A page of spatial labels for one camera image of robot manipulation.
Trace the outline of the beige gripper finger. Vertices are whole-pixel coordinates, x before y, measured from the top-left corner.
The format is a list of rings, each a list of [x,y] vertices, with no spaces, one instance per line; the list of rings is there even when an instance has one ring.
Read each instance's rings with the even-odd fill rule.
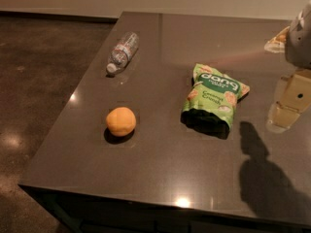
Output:
[[[264,49],[272,53],[284,53],[289,29],[289,26],[282,29],[277,35],[266,42]]]
[[[268,112],[266,128],[273,133],[283,133],[289,130],[299,117],[299,113],[283,108],[279,103],[273,103]]]

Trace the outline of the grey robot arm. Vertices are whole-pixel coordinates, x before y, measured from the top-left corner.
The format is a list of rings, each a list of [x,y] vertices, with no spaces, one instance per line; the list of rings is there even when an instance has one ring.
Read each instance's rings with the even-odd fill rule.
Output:
[[[271,38],[264,49],[283,53],[295,67],[277,82],[266,126],[274,133],[289,130],[311,106],[311,1],[291,24]]]

